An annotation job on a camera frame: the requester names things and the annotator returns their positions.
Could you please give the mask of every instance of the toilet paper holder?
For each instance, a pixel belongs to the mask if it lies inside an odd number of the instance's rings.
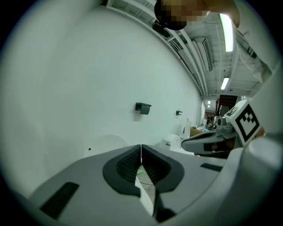
[[[150,104],[136,103],[135,110],[140,111],[141,115],[148,115],[150,107],[151,107]]]

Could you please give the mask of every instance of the white curtain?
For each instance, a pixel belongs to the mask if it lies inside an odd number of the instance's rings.
[[[204,103],[202,102],[202,106],[200,108],[199,125],[203,123],[204,114],[205,114],[205,106],[204,106]]]

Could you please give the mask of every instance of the white shirt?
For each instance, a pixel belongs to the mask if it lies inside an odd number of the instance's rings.
[[[240,25],[237,30],[256,53],[256,57],[251,57],[236,39],[239,54],[253,75],[264,83],[272,75],[282,56],[258,13],[244,0],[234,2],[240,13]]]

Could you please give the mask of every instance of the floor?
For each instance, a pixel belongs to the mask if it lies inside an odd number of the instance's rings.
[[[149,195],[151,202],[154,205],[155,199],[155,186],[152,184],[149,176],[147,175],[145,168],[143,166],[140,167],[143,171],[142,173],[138,174],[138,180],[140,181],[142,187],[144,188],[145,192]]]

